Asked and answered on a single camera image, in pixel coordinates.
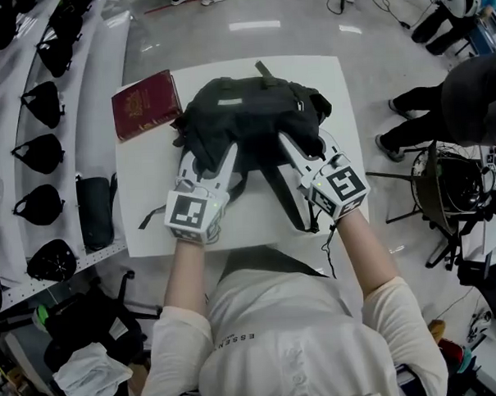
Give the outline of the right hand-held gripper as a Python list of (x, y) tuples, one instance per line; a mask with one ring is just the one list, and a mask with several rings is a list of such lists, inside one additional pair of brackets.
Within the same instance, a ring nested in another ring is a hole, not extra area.
[(301, 175), (300, 191), (310, 204), (338, 221), (361, 206), (369, 186), (327, 130), (319, 129), (318, 137), (322, 143), (322, 160), (308, 156), (285, 132), (278, 133), (288, 159)]

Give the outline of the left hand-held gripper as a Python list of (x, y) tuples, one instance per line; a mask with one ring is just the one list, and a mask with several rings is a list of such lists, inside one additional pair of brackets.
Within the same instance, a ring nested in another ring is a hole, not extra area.
[(177, 239), (213, 244), (220, 238), (221, 220), (230, 201), (230, 178), (239, 147), (232, 143), (210, 179), (201, 179), (197, 158), (186, 152), (180, 159), (178, 183), (168, 193), (165, 225)]

